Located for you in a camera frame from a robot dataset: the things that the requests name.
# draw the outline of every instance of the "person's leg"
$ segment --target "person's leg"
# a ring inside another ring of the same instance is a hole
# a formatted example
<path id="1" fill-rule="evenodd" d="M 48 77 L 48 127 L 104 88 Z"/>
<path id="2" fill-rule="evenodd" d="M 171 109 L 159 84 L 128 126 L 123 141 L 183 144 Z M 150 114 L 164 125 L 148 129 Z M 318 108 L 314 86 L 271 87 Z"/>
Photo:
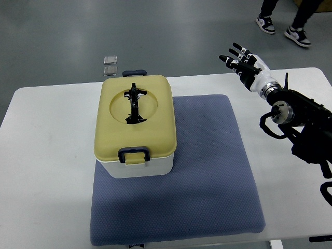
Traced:
<path id="1" fill-rule="evenodd" d="M 269 17 L 272 15 L 273 10 L 277 4 L 278 0 L 264 0 L 260 9 L 261 17 Z"/>
<path id="2" fill-rule="evenodd" d="M 285 36 L 301 47 L 310 47 L 303 30 L 307 20 L 315 13 L 323 0 L 303 0 L 294 18 L 293 24 L 285 31 Z"/>
<path id="3" fill-rule="evenodd" d="M 292 24 L 295 30 L 304 27 L 307 20 L 316 12 L 323 0 L 303 0 Z"/>
<path id="4" fill-rule="evenodd" d="M 263 4 L 261 6 L 261 12 L 259 16 L 256 19 L 256 22 L 259 26 L 259 28 L 268 34 L 274 34 L 275 28 L 273 26 L 271 15 L 273 10 L 275 9 L 275 6 L 277 4 L 278 0 L 264 0 Z"/>

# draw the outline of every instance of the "black pants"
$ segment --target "black pants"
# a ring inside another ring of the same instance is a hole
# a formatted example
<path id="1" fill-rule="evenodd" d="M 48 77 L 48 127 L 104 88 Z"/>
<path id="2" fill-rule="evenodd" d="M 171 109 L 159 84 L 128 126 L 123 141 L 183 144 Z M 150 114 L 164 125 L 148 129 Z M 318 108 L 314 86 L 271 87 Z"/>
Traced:
<path id="1" fill-rule="evenodd" d="M 292 27 L 298 29 L 304 27 L 307 20 L 315 13 L 323 0 L 303 0 L 294 18 Z M 261 7 L 260 16 L 268 17 L 272 15 L 278 0 L 264 0 Z"/>

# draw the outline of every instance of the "yellow lid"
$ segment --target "yellow lid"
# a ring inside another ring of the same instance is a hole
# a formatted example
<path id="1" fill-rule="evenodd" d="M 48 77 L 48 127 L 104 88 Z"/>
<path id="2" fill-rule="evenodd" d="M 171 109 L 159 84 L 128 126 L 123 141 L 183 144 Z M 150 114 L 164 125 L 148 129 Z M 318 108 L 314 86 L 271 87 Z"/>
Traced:
<path id="1" fill-rule="evenodd" d="M 127 124 L 130 101 L 124 97 L 132 83 L 146 95 L 139 98 L 139 115 L 146 121 Z M 112 78 L 103 83 L 99 101 L 94 154 L 103 162 L 118 161 L 123 148 L 147 147 L 151 158 L 167 157 L 176 149 L 176 129 L 171 87 L 161 75 Z M 142 156 L 126 154 L 130 164 Z"/>

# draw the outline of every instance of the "white container base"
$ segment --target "white container base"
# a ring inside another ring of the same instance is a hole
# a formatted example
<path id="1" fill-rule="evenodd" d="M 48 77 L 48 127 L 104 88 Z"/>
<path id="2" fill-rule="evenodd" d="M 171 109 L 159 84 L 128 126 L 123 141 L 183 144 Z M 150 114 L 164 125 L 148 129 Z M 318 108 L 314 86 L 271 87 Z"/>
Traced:
<path id="1" fill-rule="evenodd" d="M 153 175 L 166 175 L 173 168 L 174 153 L 168 157 L 151 158 L 150 161 L 140 164 L 126 165 L 120 161 L 103 162 L 108 173 L 114 178 L 131 178 Z"/>

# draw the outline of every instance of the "white table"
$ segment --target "white table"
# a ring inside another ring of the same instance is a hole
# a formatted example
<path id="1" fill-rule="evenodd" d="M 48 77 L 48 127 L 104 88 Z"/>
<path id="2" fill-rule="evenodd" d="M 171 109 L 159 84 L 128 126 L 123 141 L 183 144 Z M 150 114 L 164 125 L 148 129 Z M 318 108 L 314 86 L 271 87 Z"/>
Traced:
<path id="1" fill-rule="evenodd" d="M 317 68 L 272 71 L 281 84 L 332 110 L 332 87 Z M 288 140 L 259 127 L 270 111 L 236 74 L 168 78 L 174 96 L 225 94 L 240 128 L 266 227 L 258 234 L 147 243 L 146 248 L 268 241 L 332 234 L 320 166 L 291 154 Z M 17 90 L 0 128 L 0 248 L 92 248 L 94 129 L 101 82 Z M 273 122 L 270 127 L 279 132 Z"/>

